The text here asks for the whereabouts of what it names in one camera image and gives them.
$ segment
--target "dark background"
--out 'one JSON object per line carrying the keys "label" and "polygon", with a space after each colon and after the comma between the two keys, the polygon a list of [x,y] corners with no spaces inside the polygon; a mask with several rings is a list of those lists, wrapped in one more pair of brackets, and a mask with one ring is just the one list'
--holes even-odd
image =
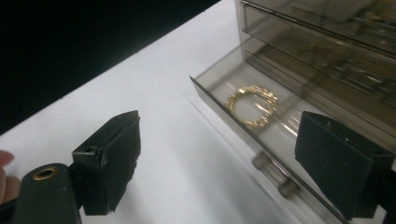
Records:
{"label": "dark background", "polygon": [[0,134],[219,0],[1,0]]}

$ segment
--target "black device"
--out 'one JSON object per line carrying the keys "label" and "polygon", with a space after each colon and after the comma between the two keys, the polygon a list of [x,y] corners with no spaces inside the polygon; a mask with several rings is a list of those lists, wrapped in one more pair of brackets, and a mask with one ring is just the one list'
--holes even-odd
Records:
{"label": "black device", "polygon": [[384,223],[396,223],[394,155],[340,122],[303,112],[296,160],[346,218],[373,217],[378,205]]}
{"label": "black device", "polygon": [[0,206],[0,223],[81,223],[88,216],[116,210],[140,155],[139,116],[110,119],[73,151],[73,163],[38,167],[21,182],[18,199]]}

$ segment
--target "white table surface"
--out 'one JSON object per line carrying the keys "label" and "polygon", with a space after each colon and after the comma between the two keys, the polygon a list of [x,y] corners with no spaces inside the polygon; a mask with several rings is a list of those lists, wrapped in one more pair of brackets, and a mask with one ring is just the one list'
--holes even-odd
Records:
{"label": "white table surface", "polygon": [[83,223],[290,223],[194,108],[196,77],[239,44],[235,5],[222,0],[0,136],[9,174],[71,164],[107,120],[138,110],[142,154],[116,212]]}

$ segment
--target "human hand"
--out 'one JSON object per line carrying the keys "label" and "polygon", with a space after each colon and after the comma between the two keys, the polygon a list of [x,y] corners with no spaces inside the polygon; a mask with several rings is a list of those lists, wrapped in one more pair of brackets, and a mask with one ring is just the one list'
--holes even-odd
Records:
{"label": "human hand", "polygon": [[0,150],[0,204],[7,203],[18,197],[21,181],[12,175],[6,175],[3,166],[14,160],[14,155]]}

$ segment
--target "gold bracelet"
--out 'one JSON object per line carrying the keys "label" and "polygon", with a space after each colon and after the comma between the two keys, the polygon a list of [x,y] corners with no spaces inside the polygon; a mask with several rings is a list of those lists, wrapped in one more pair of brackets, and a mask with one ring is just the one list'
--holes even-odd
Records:
{"label": "gold bracelet", "polygon": [[[263,109],[264,115],[262,115],[259,119],[240,119],[236,115],[234,111],[235,102],[238,97],[245,94],[256,94],[267,103],[267,106]],[[248,86],[238,89],[233,95],[231,95],[227,100],[226,108],[236,119],[252,129],[256,127],[264,127],[268,123],[268,117],[276,111],[276,102],[277,98],[272,92],[268,91],[267,89],[258,86]]]}

